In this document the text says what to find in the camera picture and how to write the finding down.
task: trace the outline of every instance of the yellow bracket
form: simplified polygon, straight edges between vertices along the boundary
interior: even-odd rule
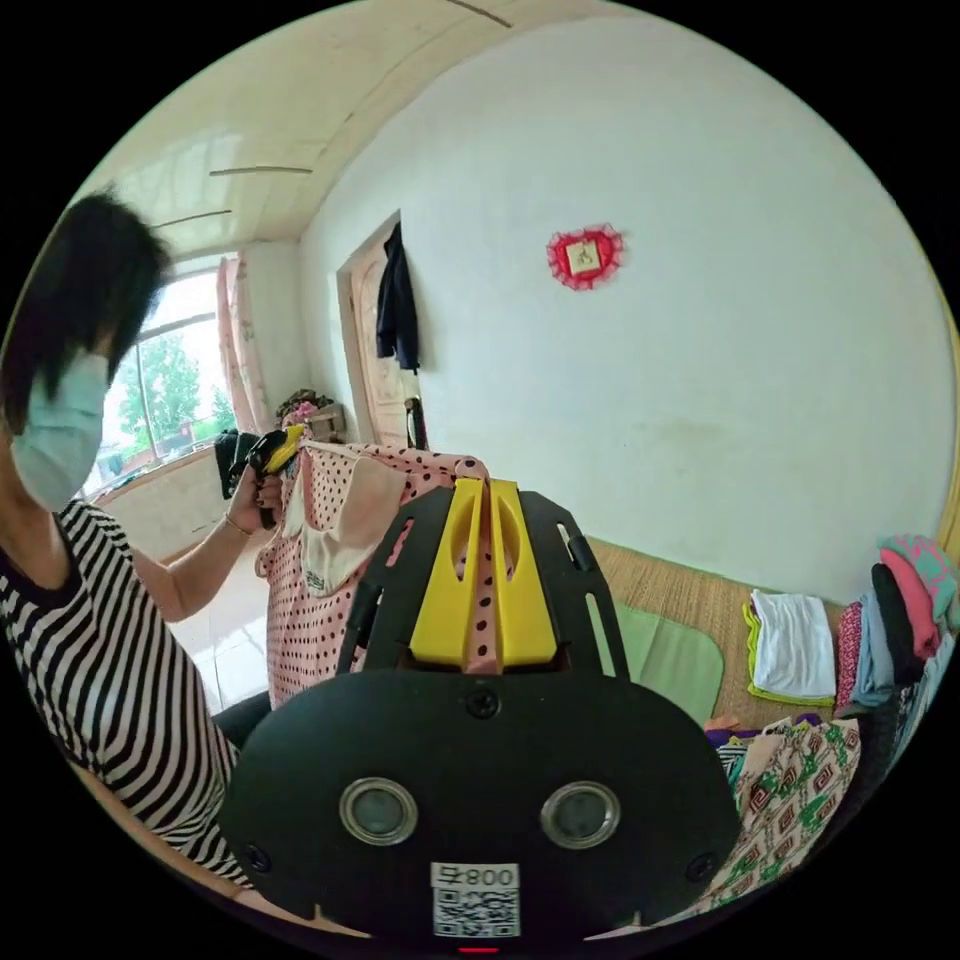
[[[440,663],[461,670],[466,666],[470,621],[477,596],[482,509],[483,481],[457,480],[433,572],[410,640],[410,652],[421,663]],[[466,564],[461,580],[456,567],[464,545]]]
[[[270,459],[263,468],[266,474],[279,473],[297,454],[300,446],[300,437],[306,428],[302,423],[286,428],[287,439],[270,454]]]
[[[557,638],[515,483],[490,481],[490,532],[500,667],[550,663],[557,653]],[[508,552],[513,563],[510,579]]]

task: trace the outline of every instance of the black hair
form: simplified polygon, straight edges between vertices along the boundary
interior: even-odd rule
[[[163,242],[106,190],[78,200],[40,255],[0,358],[0,405],[16,430],[30,392],[43,377],[52,398],[80,351],[111,340],[113,380],[169,279]]]

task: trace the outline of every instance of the window sill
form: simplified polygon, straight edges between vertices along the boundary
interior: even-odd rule
[[[116,500],[117,497],[122,497],[125,493],[129,493],[131,490],[135,490],[137,487],[142,487],[144,484],[150,483],[151,481],[156,480],[158,477],[162,477],[164,474],[172,473],[174,470],[179,470],[181,467],[187,467],[191,463],[197,463],[198,461],[203,460],[205,457],[212,457],[213,455],[214,449],[213,444],[211,443],[200,450],[194,450],[193,453],[186,454],[186,456],[178,457],[176,460],[171,460],[168,463],[161,463],[156,467],[152,467],[150,470],[147,470],[145,473],[141,473],[139,476],[134,477],[132,480],[122,484],[119,487],[114,487],[105,493],[95,493],[90,498],[90,502],[94,504],[94,506],[102,507],[104,504],[110,503],[111,500]]]

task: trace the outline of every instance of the polka dot fabric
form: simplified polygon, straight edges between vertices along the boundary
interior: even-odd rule
[[[857,661],[860,659],[861,613],[858,600],[851,603],[837,624],[837,705],[845,707],[850,702],[857,679]]]
[[[390,449],[369,444],[350,444],[346,455],[301,446],[283,481],[283,503],[289,501],[298,471],[307,471],[302,484],[307,522],[317,528],[331,526],[337,518],[346,492],[354,457],[372,457],[406,474],[400,499],[403,506],[437,487],[452,488],[459,477],[487,479],[483,464],[473,457],[430,453],[424,450]],[[300,533],[283,537],[282,521],[277,534],[257,557],[257,574],[270,585],[267,604],[267,673],[270,702],[274,709],[291,697],[334,676],[346,631],[347,614],[357,582],[367,568],[364,563],[335,593],[320,598],[307,590],[300,563]],[[402,552],[403,538],[392,562]],[[462,573],[463,559],[458,565]],[[481,532],[480,563],[474,627],[468,651],[469,673],[490,673],[496,669],[493,577],[489,533]],[[362,654],[354,658],[353,669],[362,665]]]

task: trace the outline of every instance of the pink clothing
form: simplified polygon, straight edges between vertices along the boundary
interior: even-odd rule
[[[837,709],[850,702],[860,659],[862,606],[857,600],[840,614],[837,625]]]
[[[305,474],[303,509],[307,523],[324,530],[335,523],[343,505],[343,477],[356,462],[356,455],[371,457],[406,473],[400,506],[437,487],[452,488],[458,477],[487,479],[483,464],[474,458],[431,453],[424,450],[394,450],[372,444],[349,444],[343,453],[301,446],[293,470],[283,483],[284,513],[290,509],[297,475]],[[284,535],[284,521],[257,557],[257,574],[270,585],[267,604],[267,672],[271,706],[276,709],[307,687],[328,680],[336,673],[346,630],[347,614],[357,582],[367,569],[363,562],[336,590],[315,596],[308,589],[301,564],[302,532]],[[402,550],[402,540],[398,549]],[[470,673],[496,670],[493,579],[488,529],[481,530],[480,563],[474,628],[468,650]],[[362,654],[353,669],[362,664]]]
[[[886,547],[880,550],[880,559],[897,581],[906,605],[913,629],[913,652],[921,660],[929,660],[940,646],[940,631],[933,622],[933,599],[909,560]]]

